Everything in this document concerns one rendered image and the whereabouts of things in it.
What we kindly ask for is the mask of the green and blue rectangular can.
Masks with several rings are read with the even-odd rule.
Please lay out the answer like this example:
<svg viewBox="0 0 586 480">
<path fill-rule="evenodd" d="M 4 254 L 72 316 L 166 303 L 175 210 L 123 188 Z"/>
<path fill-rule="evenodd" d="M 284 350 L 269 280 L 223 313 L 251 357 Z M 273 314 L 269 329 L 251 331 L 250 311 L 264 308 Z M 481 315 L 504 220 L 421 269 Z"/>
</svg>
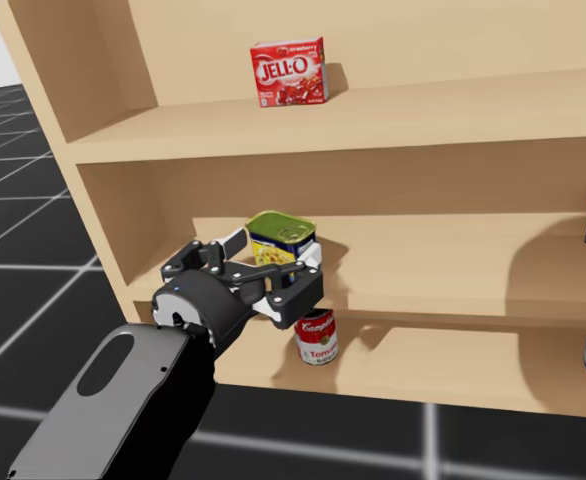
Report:
<svg viewBox="0 0 586 480">
<path fill-rule="evenodd" d="M 301 261 L 321 268 L 321 246 L 312 220 L 268 210 L 248 220 L 245 227 L 257 266 Z"/>
</svg>

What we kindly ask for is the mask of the pale wooden shelf unit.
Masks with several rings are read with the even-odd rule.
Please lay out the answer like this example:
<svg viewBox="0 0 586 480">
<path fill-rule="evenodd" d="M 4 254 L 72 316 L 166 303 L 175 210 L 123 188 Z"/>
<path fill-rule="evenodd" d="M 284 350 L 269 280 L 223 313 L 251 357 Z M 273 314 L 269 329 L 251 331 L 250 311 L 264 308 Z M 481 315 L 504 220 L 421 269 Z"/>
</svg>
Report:
<svg viewBox="0 0 586 480">
<path fill-rule="evenodd" d="M 263 210 L 315 221 L 340 351 L 251 321 L 221 382 L 586 417 L 586 0 L 0 0 L 125 318 Z M 329 99 L 250 49 L 322 37 Z"/>
</svg>

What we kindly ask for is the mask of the red carton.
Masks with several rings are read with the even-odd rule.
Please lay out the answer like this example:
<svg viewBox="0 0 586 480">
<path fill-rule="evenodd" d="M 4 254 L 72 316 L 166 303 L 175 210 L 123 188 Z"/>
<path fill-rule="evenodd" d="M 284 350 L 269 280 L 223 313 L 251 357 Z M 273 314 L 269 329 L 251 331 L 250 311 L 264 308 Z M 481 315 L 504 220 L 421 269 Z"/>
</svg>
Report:
<svg viewBox="0 0 586 480">
<path fill-rule="evenodd" d="M 322 37 L 262 42 L 250 53 L 261 108 L 322 104 L 329 99 Z"/>
</svg>

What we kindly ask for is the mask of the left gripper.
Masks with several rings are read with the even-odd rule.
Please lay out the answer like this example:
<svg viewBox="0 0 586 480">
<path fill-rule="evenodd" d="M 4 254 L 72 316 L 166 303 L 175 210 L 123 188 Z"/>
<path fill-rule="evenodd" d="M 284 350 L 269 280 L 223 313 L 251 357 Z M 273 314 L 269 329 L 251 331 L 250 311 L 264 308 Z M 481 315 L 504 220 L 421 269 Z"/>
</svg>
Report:
<svg viewBox="0 0 586 480">
<path fill-rule="evenodd" d="M 282 265 L 227 261 L 246 245 L 243 227 L 208 243 L 191 240 L 184 245 L 160 269 L 162 279 L 169 282 L 152 297 L 155 323 L 207 336 L 215 355 L 221 356 L 253 316 L 262 314 L 285 330 L 323 298 L 322 249 L 317 241 L 299 259 Z M 215 274 L 224 271 L 224 285 L 204 271 L 187 271 L 203 267 Z"/>
</svg>

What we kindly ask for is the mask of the red and white can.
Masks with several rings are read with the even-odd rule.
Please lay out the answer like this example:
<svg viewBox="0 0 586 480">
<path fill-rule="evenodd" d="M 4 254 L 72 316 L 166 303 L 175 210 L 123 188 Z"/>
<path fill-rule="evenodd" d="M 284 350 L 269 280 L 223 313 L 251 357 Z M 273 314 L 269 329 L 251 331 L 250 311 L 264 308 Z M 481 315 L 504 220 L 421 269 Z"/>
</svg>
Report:
<svg viewBox="0 0 586 480">
<path fill-rule="evenodd" d="M 300 359 L 313 366 L 333 361 L 339 351 L 332 309 L 315 308 L 294 325 Z"/>
</svg>

